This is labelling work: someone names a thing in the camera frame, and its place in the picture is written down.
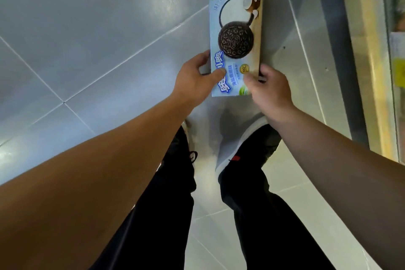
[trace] sneaker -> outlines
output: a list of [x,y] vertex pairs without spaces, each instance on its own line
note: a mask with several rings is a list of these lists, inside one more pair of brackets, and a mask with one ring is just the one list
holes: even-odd
[[197,159],[197,156],[198,153],[196,151],[189,150],[188,129],[186,123],[183,122],[172,142],[170,143],[162,162],[168,162],[171,160],[178,161],[189,158],[191,160],[191,163],[194,163]]
[[232,162],[247,162],[261,168],[280,144],[281,136],[265,117],[254,122],[242,135],[237,150],[215,170],[217,176]]

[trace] finger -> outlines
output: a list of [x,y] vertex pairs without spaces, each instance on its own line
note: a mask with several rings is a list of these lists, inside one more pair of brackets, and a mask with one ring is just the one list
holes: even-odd
[[278,73],[278,71],[267,64],[260,64],[260,73],[266,78],[270,78]]
[[226,70],[224,68],[216,69],[213,71],[211,74],[205,76],[205,79],[210,80],[212,85],[215,85],[216,83],[219,83],[219,81],[224,78],[226,74]]
[[262,84],[258,82],[251,73],[246,73],[243,75],[243,82],[251,92],[262,86]]
[[210,53],[210,50],[208,49],[205,52],[199,53],[198,55],[192,57],[186,63],[190,64],[191,66],[194,66],[195,68],[199,68],[200,66],[203,66],[204,64],[207,63],[208,58],[209,58],[209,53]]

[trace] white shoe sole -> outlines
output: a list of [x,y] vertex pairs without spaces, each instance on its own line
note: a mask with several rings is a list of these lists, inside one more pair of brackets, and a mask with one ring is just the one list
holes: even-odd
[[246,129],[246,131],[243,133],[242,137],[239,140],[239,144],[236,147],[236,150],[232,152],[232,154],[224,160],[217,168],[215,169],[215,175],[218,178],[221,174],[221,172],[225,169],[225,167],[228,165],[229,161],[235,156],[236,152],[238,151],[239,147],[246,141],[247,138],[249,138],[256,130],[258,130],[260,127],[268,124],[269,122],[267,121],[266,117],[263,116],[260,119],[256,120],[252,125]]

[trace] tiled floor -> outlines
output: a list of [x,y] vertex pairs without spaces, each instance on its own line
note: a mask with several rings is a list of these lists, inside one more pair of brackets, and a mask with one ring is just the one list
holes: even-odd
[[[0,183],[149,109],[209,48],[207,0],[2,1]],[[299,108],[349,135],[320,1],[264,0],[263,13],[262,60],[286,74]],[[246,268],[215,167],[260,116],[250,97],[209,97],[188,118],[199,157],[187,270]],[[264,171],[337,269],[367,269],[284,144]]]

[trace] leg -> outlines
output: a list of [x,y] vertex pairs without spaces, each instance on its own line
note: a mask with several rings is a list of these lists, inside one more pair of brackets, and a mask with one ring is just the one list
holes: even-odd
[[261,127],[219,176],[222,200],[234,211],[247,268],[334,269],[286,202],[269,192],[261,168],[280,140],[270,125]]
[[196,189],[184,130],[92,269],[184,268]]

